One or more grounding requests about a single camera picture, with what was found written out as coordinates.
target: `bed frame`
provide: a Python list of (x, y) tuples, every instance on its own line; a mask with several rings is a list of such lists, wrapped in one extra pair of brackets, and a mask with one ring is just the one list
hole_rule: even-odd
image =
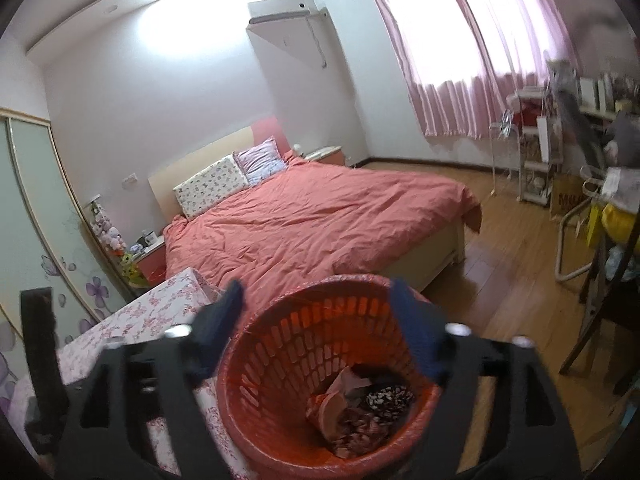
[[(182, 213), (174, 195), (174, 187), (234, 151), (241, 151), (274, 136), (280, 153), (289, 143), (275, 118), (259, 121), (216, 140), (149, 177), (149, 184), (167, 222)], [(465, 230), (462, 220), (447, 225), (415, 246), (380, 275), (401, 277), (415, 290), (422, 291), (450, 264), (465, 259)]]

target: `basket rim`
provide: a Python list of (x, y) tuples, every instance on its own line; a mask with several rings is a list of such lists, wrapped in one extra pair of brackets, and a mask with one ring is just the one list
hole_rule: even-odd
[[(244, 336), (250, 336), (249, 328), (260, 320), (267, 318), (271, 307), (279, 303), (283, 298), (290, 298), (299, 294), (301, 291), (313, 288), (318, 285), (337, 282), (366, 282), (375, 283), (377, 285), (389, 288), (391, 280), (378, 276), (376, 274), (339, 274), (331, 276), (323, 280), (310, 282), (299, 286), (282, 296), (275, 298), (270, 302), (269, 306), (261, 311), (253, 314), (247, 323), (232, 337), (229, 345), (220, 362), (218, 368), (218, 376), (226, 376), (231, 364), (234, 350), (238, 346), (239, 341)], [(216, 381), (216, 395), (218, 397), (218, 409), (220, 411), (220, 419), (224, 424), (226, 431), (231, 437), (233, 443), (238, 449), (251, 461), (270, 468), (271, 470), (288, 475), (300, 476), (303, 478), (320, 479), (320, 478), (348, 478), (352, 476), (364, 476), (370, 474), (385, 465), (389, 465), (407, 456), (416, 444), (415, 433), (422, 433), (427, 427), (431, 419), (433, 410), (440, 397), (441, 390), (436, 384), (432, 384), (430, 390), (426, 393), (428, 398), (424, 407), (415, 415), (414, 419), (405, 424), (394, 437), (383, 447), (364, 456), (344, 460), (339, 464), (326, 466), (304, 466), (296, 463), (286, 462), (275, 459), (261, 451), (255, 446), (250, 439), (240, 430), (236, 423), (235, 417), (230, 410), (229, 397), (227, 395), (226, 381)]]

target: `floral fabric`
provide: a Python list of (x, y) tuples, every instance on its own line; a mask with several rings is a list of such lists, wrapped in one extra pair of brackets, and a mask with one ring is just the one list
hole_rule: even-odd
[(274, 137), (269, 137), (244, 152), (234, 152), (234, 156), (251, 186), (257, 186), (265, 178), (287, 169)]
[[(122, 336), (127, 343), (156, 339), (170, 326), (190, 322), (201, 307), (215, 301), (219, 294), (220, 290), (210, 286), (194, 269), (185, 269), (176, 274), (61, 349), (58, 361), (63, 382), (69, 384), (86, 377), (106, 339)], [(220, 421), (215, 384), (215, 376), (207, 380), (195, 392), (196, 400), (231, 473), (236, 479), (248, 480), (252, 472)], [(27, 403), (31, 396), (31, 379), (25, 376), (15, 386), (7, 418), (18, 437), (33, 454), (33, 448), (24, 432)], [(160, 467), (179, 474), (164, 419), (153, 420), (148, 429)]]
[(182, 212), (193, 220), (226, 197), (249, 187), (233, 155), (227, 155), (174, 187)]

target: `pink curtain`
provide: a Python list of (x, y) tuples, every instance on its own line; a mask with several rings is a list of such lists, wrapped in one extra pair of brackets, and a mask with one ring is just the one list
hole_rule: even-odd
[(481, 138), (505, 97), (575, 54), (553, 0), (375, 0), (426, 137)]

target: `white wall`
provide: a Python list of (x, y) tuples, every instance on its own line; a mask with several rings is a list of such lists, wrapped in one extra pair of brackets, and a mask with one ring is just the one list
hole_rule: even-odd
[[(396, 53), (374, 0), (315, 0), (335, 24), (356, 90), (356, 105), (372, 156), (421, 158), (490, 165), (486, 141), (466, 137), (425, 139)], [(496, 142), (497, 163), (513, 165), (514, 147)]]
[[(256, 0), (161, 0), (46, 68), (52, 127), (72, 187), (81, 202), (100, 193), (128, 243), (166, 224), (150, 174), (261, 118), (276, 115), (289, 142), (306, 150), (335, 142), (353, 162), (368, 155), (353, 96), (337, 75), (330, 27), (312, 19), (330, 59), (322, 70), (304, 20), (248, 32), (249, 1)], [(297, 45), (311, 48), (311, 57)], [(124, 190), (131, 173), (139, 182)]]
[[(356, 102), (372, 156), (421, 158), (462, 164), (490, 165), (490, 147), (485, 140), (464, 137), (425, 139), (409, 100), (396, 54), (374, 0), (315, 0), (327, 7), (344, 49)], [(620, 14), (613, 0), (556, 0), (570, 27), (583, 12), (597, 9)], [(626, 30), (598, 28), (581, 46), (580, 59), (587, 73), (607, 68), (609, 57), (623, 64), (638, 64), (638, 56)], [(497, 164), (514, 167), (516, 147), (496, 142)], [(580, 154), (567, 150), (568, 158), (580, 165)]]
[(0, 39), (0, 108), (49, 118), (44, 80), (39, 67), (8, 32)]

